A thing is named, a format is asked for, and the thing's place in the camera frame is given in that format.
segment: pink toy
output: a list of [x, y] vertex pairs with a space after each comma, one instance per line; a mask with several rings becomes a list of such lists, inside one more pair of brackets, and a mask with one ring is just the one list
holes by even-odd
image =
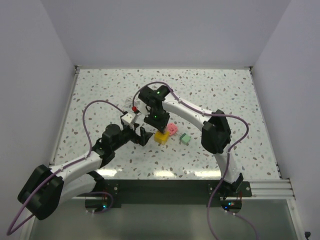
[[174, 135], [176, 132], [178, 132], [178, 127], [174, 124], [174, 123], [169, 123], [166, 126], [166, 130], [169, 132], [169, 135], [172, 136]]

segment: robotic arm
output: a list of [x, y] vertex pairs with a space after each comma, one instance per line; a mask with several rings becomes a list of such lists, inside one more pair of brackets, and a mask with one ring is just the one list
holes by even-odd
[[[18, 200], [23, 204], [41, 182], [59, 169], [61, 171], [43, 186], [26, 205], [39, 220], [47, 218], [59, 204], [68, 199], [91, 191], [101, 191], [104, 179], [95, 170], [107, 165], [115, 157], [115, 151], [127, 142], [132, 141], [144, 146], [153, 135], [151, 132], [146, 132], [143, 127], [140, 127], [140, 135], [136, 134], [136, 129], [139, 127], [139, 124], [136, 123], [139, 112], [145, 116], [145, 123], [162, 133], [170, 119], [169, 112], [192, 123], [202, 132], [201, 144], [207, 151], [214, 154], [221, 175], [225, 172], [227, 153], [224, 149], [229, 148], [231, 130], [225, 117], [208, 116], [224, 114], [221, 110], [211, 112], [198, 107], [179, 96], [174, 96], [165, 85], [160, 86], [157, 90], [145, 86], [140, 90], [138, 97], [143, 102], [143, 106], [139, 110], [133, 107], [134, 113], [125, 112], [121, 116], [122, 130], [116, 124], [108, 125], [102, 137], [92, 147], [91, 154], [82, 161], [79, 161], [83, 157], [80, 156], [51, 168], [44, 165], [37, 167], [19, 193]], [[64, 169], [67, 164], [70, 165], [73, 162], [75, 164]], [[236, 193], [242, 182], [243, 176], [238, 172], [236, 163], [230, 154], [229, 167], [220, 187], [223, 189], [224, 196]]]

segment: yellow cube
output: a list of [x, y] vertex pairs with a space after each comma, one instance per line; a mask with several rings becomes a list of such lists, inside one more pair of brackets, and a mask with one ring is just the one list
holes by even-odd
[[157, 143], [160, 143], [162, 145], [165, 145], [168, 138], [169, 138], [170, 133], [168, 131], [166, 131], [164, 134], [161, 133], [160, 131], [156, 131], [155, 135], [154, 135], [154, 140]]

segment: speckled table surface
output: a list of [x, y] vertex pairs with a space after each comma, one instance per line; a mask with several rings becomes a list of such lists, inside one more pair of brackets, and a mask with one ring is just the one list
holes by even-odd
[[[82, 126], [82, 111], [88, 103], [108, 100], [130, 109], [129, 100], [135, 92], [153, 81], [168, 83], [182, 98], [198, 106], [221, 109], [245, 119], [250, 131], [233, 150], [237, 167], [246, 180], [279, 179], [252, 78], [246, 69], [81, 69], [54, 164], [65, 163], [88, 150]], [[228, 122], [234, 142], [245, 132], [245, 126], [236, 119]], [[120, 125], [119, 111], [105, 103], [89, 107], [86, 124], [93, 143], [110, 123]], [[201, 146], [201, 132], [173, 113], [169, 123], [178, 126], [178, 133], [166, 145], [159, 145], [153, 137], [144, 147], [129, 142], [116, 151], [115, 158], [99, 173], [107, 179], [219, 179], [220, 170], [213, 155]], [[146, 124], [143, 127], [156, 132]], [[192, 137], [188, 145], [179, 140], [183, 133]]]

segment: wall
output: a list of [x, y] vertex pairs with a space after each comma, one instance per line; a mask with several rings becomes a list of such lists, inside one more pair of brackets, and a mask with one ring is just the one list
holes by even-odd
[[253, 66], [290, 0], [42, 0], [75, 65]]
[[292, 0], [253, 68], [280, 170], [320, 239], [320, 1]]
[[7, 239], [19, 191], [49, 163], [74, 67], [39, 0], [1, 1], [0, 32], [0, 239]]

